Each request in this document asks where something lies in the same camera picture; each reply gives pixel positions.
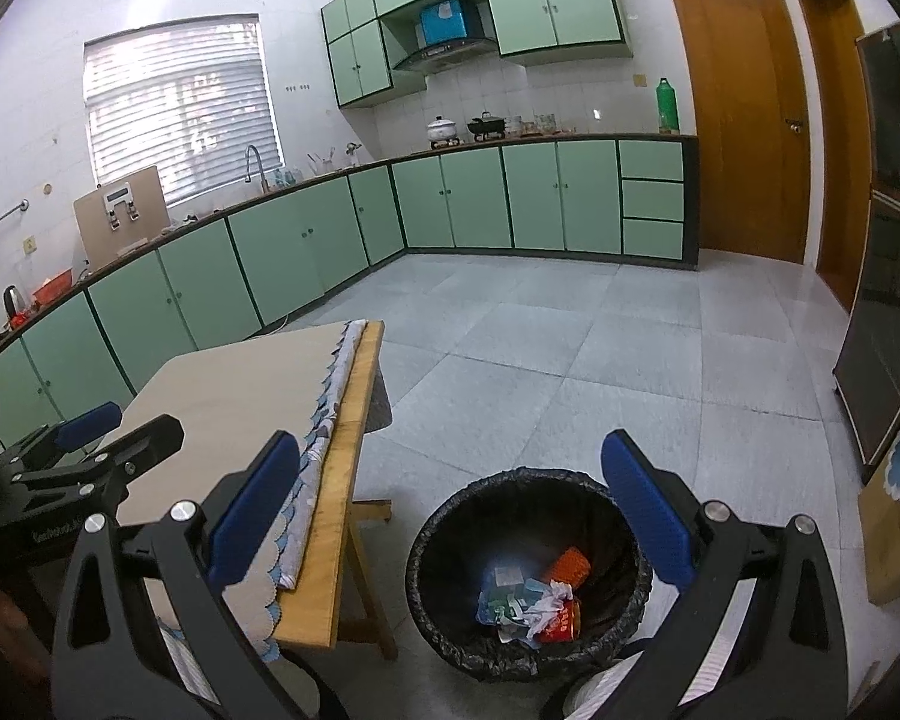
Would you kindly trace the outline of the orange foam net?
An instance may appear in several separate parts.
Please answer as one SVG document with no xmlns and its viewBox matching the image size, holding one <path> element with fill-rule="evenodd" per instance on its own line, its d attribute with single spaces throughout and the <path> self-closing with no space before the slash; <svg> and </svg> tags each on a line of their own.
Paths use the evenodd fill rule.
<svg viewBox="0 0 900 720">
<path fill-rule="evenodd" d="M 551 566 L 544 571 L 543 580 L 548 583 L 564 583 L 572 590 L 578 590 L 589 578 L 592 564 L 577 548 L 567 548 Z"/>
</svg>

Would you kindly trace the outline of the white plastic bag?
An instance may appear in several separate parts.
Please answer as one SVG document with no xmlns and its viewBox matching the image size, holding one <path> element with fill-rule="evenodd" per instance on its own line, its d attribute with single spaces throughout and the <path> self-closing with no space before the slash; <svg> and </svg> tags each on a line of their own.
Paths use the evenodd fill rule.
<svg viewBox="0 0 900 720">
<path fill-rule="evenodd" d="M 526 644 L 539 644 L 543 634 L 571 611 L 571 603 L 574 600 L 571 585 L 562 582 L 549 583 L 539 598 L 528 606 L 521 606 L 520 611 L 512 613 L 509 626 L 514 629 L 517 639 L 523 640 Z"/>
</svg>

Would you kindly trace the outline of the black trash bin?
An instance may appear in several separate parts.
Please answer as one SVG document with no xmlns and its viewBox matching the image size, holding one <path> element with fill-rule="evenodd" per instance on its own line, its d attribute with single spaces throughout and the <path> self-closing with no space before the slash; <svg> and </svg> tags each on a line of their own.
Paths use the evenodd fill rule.
<svg viewBox="0 0 900 720">
<path fill-rule="evenodd" d="M 580 635 L 526 644 L 509 624 L 476 621 L 487 571 L 543 574 L 567 548 L 592 564 L 574 590 Z M 409 550 L 404 593 L 422 639 L 448 665 L 479 681 L 530 683 L 606 667 L 639 629 L 652 571 L 605 484 L 559 468 L 515 468 L 478 479 L 447 499 Z"/>
</svg>

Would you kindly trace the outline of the green lower kitchen cabinets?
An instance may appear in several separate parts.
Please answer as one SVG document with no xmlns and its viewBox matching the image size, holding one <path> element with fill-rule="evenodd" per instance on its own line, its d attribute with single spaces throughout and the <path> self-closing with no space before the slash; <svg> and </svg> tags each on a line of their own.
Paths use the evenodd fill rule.
<svg viewBox="0 0 900 720">
<path fill-rule="evenodd" d="M 143 245 L 0 341 L 0 444 L 113 401 L 165 362 L 258 335 L 409 252 L 691 268 L 699 143 L 491 143 L 317 177 Z"/>
</svg>

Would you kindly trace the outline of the steel electric kettle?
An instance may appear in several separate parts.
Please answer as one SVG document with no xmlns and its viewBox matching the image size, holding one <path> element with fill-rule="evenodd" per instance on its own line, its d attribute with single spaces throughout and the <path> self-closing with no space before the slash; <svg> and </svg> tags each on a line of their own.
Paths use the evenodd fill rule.
<svg viewBox="0 0 900 720">
<path fill-rule="evenodd" d="M 27 299 L 17 286 L 9 284 L 2 291 L 2 305 L 6 312 L 7 325 L 11 328 L 22 327 L 30 316 L 30 307 Z"/>
</svg>

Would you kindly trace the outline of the red plastic basin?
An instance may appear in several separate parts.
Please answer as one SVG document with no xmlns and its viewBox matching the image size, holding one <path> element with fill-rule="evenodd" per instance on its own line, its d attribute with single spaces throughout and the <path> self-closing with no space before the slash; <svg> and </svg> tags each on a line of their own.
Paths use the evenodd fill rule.
<svg viewBox="0 0 900 720">
<path fill-rule="evenodd" d="M 43 309 L 66 296 L 71 288 L 73 288 L 73 270 L 66 268 L 34 289 L 34 304 Z"/>
</svg>

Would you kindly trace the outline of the dark red box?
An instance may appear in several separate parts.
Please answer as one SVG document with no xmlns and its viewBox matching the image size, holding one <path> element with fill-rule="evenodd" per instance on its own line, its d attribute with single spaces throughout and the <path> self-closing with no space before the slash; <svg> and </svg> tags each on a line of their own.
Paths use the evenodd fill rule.
<svg viewBox="0 0 900 720">
<path fill-rule="evenodd" d="M 535 640 L 539 645 L 564 644 L 572 642 L 580 635 L 580 601 L 577 598 L 566 600 L 560 606 L 556 616 L 541 629 Z"/>
</svg>

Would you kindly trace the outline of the cardboard water purifier box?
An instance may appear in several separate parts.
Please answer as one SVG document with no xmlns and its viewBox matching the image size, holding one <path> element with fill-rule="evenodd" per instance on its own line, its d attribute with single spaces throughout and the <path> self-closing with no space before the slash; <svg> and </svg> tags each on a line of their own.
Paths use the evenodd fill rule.
<svg viewBox="0 0 900 720">
<path fill-rule="evenodd" d="M 170 227 L 157 167 L 99 185 L 73 203 L 92 271 L 160 238 Z"/>
</svg>

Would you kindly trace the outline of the metal towel bar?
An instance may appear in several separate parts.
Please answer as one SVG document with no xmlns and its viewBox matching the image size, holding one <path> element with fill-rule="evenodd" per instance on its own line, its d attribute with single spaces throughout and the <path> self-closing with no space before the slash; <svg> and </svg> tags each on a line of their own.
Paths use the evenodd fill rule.
<svg viewBox="0 0 900 720">
<path fill-rule="evenodd" d="M 11 208 L 9 208 L 9 210 L 6 210 L 6 211 L 4 211 L 4 213 L 1 213 L 0 224 L 3 221 L 9 220 L 9 218 L 14 218 L 14 216 L 23 215 L 23 213 L 25 213 L 25 211 L 29 210 L 29 208 L 30 208 L 30 200 L 29 199 L 20 200 L 20 202 L 17 202 L 14 206 L 11 206 Z"/>
</svg>

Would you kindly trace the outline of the black glass cabinet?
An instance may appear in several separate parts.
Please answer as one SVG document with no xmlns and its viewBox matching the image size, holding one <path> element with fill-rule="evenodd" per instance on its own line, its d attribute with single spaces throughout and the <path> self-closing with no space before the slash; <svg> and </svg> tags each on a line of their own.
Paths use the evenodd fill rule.
<svg viewBox="0 0 900 720">
<path fill-rule="evenodd" d="M 900 429 L 900 23 L 857 41 L 871 124 L 865 252 L 836 394 L 870 479 Z"/>
</svg>

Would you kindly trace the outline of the chrome sink faucet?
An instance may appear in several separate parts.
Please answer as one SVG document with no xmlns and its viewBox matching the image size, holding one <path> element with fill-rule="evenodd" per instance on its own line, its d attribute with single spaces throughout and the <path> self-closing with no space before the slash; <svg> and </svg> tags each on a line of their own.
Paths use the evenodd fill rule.
<svg viewBox="0 0 900 720">
<path fill-rule="evenodd" d="M 266 177 L 265 166 L 263 166 L 263 158 L 258 148 L 250 143 L 245 149 L 245 176 L 244 181 L 247 184 L 256 182 L 260 187 L 261 193 L 269 192 L 268 177 Z"/>
</svg>

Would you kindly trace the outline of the window with white blinds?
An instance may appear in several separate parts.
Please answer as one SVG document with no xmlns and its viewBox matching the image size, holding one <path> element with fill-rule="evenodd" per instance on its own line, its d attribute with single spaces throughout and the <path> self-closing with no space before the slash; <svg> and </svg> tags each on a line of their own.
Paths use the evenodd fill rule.
<svg viewBox="0 0 900 720">
<path fill-rule="evenodd" d="M 82 98 L 99 184 L 155 166 L 176 205 L 245 176 L 245 149 L 265 171 L 284 164 L 260 18 L 170 21 L 84 46 Z"/>
</svg>

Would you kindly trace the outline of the white cooking pot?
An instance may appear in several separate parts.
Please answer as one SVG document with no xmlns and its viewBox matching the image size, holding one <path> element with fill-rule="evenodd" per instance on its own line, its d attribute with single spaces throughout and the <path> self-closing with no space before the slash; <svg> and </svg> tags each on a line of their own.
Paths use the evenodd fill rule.
<svg viewBox="0 0 900 720">
<path fill-rule="evenodd" d="M 458 127 L 452 119 L 444 119 L 441 115 L 430 121 L 425 129 L 430 148 L 450 148 L 461 143 Z"/>
</svg>

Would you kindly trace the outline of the brown wooden door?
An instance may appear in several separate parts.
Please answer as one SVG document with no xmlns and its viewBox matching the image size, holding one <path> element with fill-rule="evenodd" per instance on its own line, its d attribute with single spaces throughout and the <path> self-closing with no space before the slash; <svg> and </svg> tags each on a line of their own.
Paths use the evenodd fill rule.
<svg viewBox="0 0 900 720">
<path fill-rule="evenodd" d="M 785 0 L 673 0 L 699 138 L 701 244 L 800 263 L 805 78 Z"/>
</svg>

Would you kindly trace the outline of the black wok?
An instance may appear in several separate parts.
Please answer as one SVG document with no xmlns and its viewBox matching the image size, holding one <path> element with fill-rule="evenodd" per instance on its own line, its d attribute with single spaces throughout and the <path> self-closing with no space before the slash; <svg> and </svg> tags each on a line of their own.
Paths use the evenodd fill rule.
<svg viewBox="0 0 900 720">
<path fill-rule="evenodd" d="M 479 117 L 473 117 L 466 122 L 468 130 L 473 135 L 473 140 L 478 143 L 502 140 L 507 133 L 507 122 L 498 115 L 485 110 Z"/>
</svg>

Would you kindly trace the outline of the green bottle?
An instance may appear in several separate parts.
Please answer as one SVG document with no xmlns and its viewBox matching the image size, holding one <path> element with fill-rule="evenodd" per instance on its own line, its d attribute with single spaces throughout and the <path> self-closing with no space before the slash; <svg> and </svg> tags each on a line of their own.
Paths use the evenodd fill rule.
<svg viewBox="0 0 900 720">
<path fill-rule="evenodd" d="M 676 91 L 667 78 L 660 78 L 655 88 L 656 118 L 662 133 L 679 132 L 679 112 Z"/>
</svg>

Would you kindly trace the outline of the black range hood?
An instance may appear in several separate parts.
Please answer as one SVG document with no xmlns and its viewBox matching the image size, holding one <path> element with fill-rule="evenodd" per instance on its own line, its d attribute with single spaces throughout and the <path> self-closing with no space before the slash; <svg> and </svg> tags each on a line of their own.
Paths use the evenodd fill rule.
<svg viewBox="0 0 900 720">
<path fill-rule="evenodd" d="M 396 71 L 436 75 L 484 54 L 499 54 L 496 41 L 487 37 L 457 37 L 416 50 L 395 65 Z"/>
</svg>

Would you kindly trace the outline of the blue box above hood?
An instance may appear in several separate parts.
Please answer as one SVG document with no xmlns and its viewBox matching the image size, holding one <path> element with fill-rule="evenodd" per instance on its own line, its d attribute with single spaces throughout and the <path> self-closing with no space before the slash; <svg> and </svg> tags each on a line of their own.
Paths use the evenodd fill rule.
<svg viewBox="0 0 900 720">
<path fill-rule="evenodd" d="M 479 13 L 470 0 L 442 0 L 429 5 L 421 10 L 419 25 L 426 46 L 482 36 Z"/>
</svg>

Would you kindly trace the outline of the green upper wall cabinets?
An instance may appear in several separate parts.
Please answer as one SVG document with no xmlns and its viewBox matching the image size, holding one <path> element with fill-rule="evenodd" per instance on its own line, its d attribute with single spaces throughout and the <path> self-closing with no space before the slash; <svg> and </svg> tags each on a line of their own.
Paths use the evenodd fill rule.
<svg viewBox="0 0 900 720">
<path fill-rule="evenodd" d="M 322 8 L 334 96 L 340 107 L 385 103 L 418 93 L 430 76 L 396 71 L 425 47 L 419 15 L 442 0 L 331 0 Z M 629 57 L 619 0 L 470 0 L 482 36 L 501 59 L 521 65 Z"/>
</svg>

